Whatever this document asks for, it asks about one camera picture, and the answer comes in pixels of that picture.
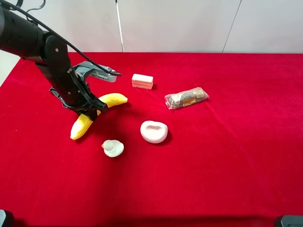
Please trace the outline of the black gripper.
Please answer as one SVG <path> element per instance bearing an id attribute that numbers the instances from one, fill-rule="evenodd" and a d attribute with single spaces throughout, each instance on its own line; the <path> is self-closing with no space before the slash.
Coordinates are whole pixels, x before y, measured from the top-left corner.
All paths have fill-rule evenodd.
<path id="1" fill-rule="evenodd" d="M 50 92 L 62 102 L 63 107 L 78 111 L 92 121 L 97 119 L 98 111 L 107 111 L 107 104 L 92 94 L 86 81 L 69 63 L 55 67 L 37 62 L 36 66 L 50 82 Z"/>

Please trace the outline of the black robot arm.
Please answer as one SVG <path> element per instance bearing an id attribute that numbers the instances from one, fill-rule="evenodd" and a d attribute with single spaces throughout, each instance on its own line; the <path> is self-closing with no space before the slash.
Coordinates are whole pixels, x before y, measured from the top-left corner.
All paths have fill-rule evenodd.
<path id="1" fill-rule="evenodd" d="M 50 92 L 64 108 L 84 114 L 92 121 L 97 118 L 98 111 L 108 109 L 72 67 L 67 44 L 13 13 L 4 3 L 0 5 L 0 48 L 35 62 L 51 84 Z"/>

